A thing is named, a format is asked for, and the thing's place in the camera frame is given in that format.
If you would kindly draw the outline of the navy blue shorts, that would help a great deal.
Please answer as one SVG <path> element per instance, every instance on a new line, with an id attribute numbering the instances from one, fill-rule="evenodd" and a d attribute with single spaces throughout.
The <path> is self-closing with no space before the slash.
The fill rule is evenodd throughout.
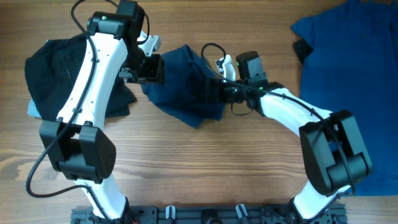
<path id="1" fill-rule="evenodd" d="M 187 44 L 162 54 L 162 59 L 164 83 L 141 86 L 149 101 L 193 128 L 206 119 L 219 121 L 224 104 L 205 101 L 206 80 L 213 75 L 204 61 Z"/>

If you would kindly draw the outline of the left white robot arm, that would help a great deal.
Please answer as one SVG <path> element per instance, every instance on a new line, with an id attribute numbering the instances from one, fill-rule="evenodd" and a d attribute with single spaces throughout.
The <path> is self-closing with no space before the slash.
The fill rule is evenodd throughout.
<path id="1" fill-rule="evenodd" d="M 135 1 L 121 1 L 114 13 L 94 13 L 83 31 L 85 56 L 72 92 L 56 120 L 40 127 L 44 156 L 74 188 L 84 190 L 93 207 L 91 222 L 136 222 L 113 177 L 116 148 L 103 129 L 117 77 L 137 84 L 164 82 L 160 39 L 142 30 L 148 21 Z"/>

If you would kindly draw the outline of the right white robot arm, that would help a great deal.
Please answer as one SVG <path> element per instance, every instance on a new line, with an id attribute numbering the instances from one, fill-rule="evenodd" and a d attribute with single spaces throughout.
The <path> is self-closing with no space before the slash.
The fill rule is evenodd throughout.
<path id="1" fill-rule="evenodd" d="M 206 99 L 235 105 L 273 119 L 300 138 L 307 183 L 290 200 L 287 223 L 311 223 L 373 171 L 356 118 L 348 110 L 332 112 L 297 98 L 278 82 L 269 82 L 256 51 L 216 62 Z"/>

